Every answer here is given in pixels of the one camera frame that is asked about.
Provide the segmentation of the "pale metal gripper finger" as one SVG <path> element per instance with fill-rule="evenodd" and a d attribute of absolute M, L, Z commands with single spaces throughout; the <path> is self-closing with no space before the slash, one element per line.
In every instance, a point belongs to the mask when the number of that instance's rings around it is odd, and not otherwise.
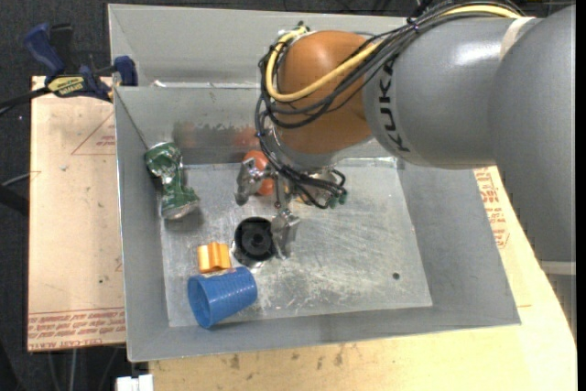
<path fill-rule="evenodd" d="M 245 205 L 252 195 L 269 196 L 271 194 L 271 178 L 255 160 L 245 160 L 241 163 L 236 182 L 237 189 L 234 198 L 238 205 Z"/>
<path fill-rule="evenodd" d="M 290 209 L 282 209 L 271 222 L 273 243 L 280 259 L 287 259 L 291 255 L 291 245 L 297 236 L 300 219 Z"/>

